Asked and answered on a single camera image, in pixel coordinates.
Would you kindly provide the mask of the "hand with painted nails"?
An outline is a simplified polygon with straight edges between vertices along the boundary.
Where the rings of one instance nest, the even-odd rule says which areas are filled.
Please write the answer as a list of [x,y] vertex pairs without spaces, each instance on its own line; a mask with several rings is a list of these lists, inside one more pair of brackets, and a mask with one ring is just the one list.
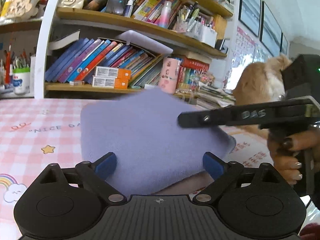
[[282,140],[270,132],[267,146],[274,167],[290,185],[295,185],[303,178],[300,172],[302,164],[293,156],[295,152],[311,149],[314,170],[319,172],[319,128],[311,127],[307,131],[292,134]]

